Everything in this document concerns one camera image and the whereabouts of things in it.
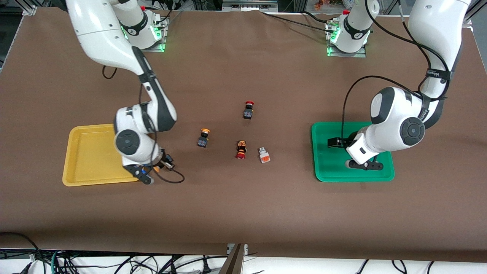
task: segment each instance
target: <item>yellow tray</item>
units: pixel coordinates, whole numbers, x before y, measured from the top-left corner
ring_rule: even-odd
[[[86,186],[134,182],[115,149],[113,124],[79,126],[69,133],[62,182]]]

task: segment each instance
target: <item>white floor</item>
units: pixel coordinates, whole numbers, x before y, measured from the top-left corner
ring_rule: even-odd
[[[73,262],[76,265],[97,265],[110,266],[122,263],[127,257],[90,257],[76,258]],[[142,261],[146,257],[136,258]],[[175,266],[201,256],[184,256],[178,260]],[[159,267],[170,259],[169,256],[157,256]],[[218,269],[223,265],[225,258],[208,260],[208,265],[218,273]],[[28,263],[29,259],[4,259],[0,260],[0,274],[19,273]],[[152,259],[145,262],[147,266],[156,268]],[[363,260],[352,259],[310,259],[310,258],[274,258],[274,257],[246,257],[243,263],[243,274],[355,274],[360,269]],[[426,261],[404,261],[409,274],[426,274],[429,262]],[[396,265],[402,268],[399,261]],[[51,274],[50,266],[46,265],[47,274]],[[128,274],[130,265],[125,265],[118,273]],[[177,270],[179,274],[197,274],[203,269],[202,261],[181,267]],[[80,268],[80,274],[113,274],[116,267],[100,268]],[[35,262],[29,274],[42,274],[43,269],[40,262]],[[150,274],[148,269],[139,269],[136,274]],[[430,274],[486,274],[487,263],[457,263],[457,262],[435,262]],[[365,266],[362,274],[400,274],[389,260],[370,260]]]

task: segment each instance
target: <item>white electrical component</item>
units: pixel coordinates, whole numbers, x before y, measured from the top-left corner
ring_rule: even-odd
[[[269,153],[263,147],[259,148],[259,157],[261,158],[261,162],[263,164],[271,161]]]

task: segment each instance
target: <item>brown table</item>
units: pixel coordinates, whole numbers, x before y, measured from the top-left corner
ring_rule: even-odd
[[[379,20],[405,35],[398,18]],[[159,143],[186,181],[68,188],[70,130],[110,123],[137,102],[139,83],[124,70],[105,80],[68,15],[40,8],[24,19],[0,74],[0,230],[53,249],[222,254],[244,242],[268,256],[486,261],[487,77],[472,32],[463,38],[443,117],[419,145],[393,152],[395,179],[321,183],[311,125],[340,120],[361,76],[417,86],[426,70],[417,48],[376,29],[367,58],[332,58],[322,32],[257,11],[184,12],[167,51],[147,56],[178,111]],[[357,85],[347,120],[368,120],[386,86]],[[250,122],[247,100],[256,103]],[[206,149],[196,146],[202,127],[211,130]],[[239,139],[248,143],[243,161],[234,158]],[[270,163],[259,162],[261,146]],[[0,246],[28,243],[4,237]]]

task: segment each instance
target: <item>plastic tray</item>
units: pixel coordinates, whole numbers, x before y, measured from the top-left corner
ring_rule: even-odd
[[[134,182],[115,149],[113,124],[75,127],[69,133],[62,182],[86,186]]]
[[[346,122],[343,136],[359,130],[370,122]],[[311,127],[315,174],[322,182],[383,182],[394,179],[393,158],[390,152],[377,156],[377,161],[384,164],[383,170],[350,169],[345,161],[351,159],[344,149],[328,148],[328,139],[340,136],[341,122],[318,122]]]

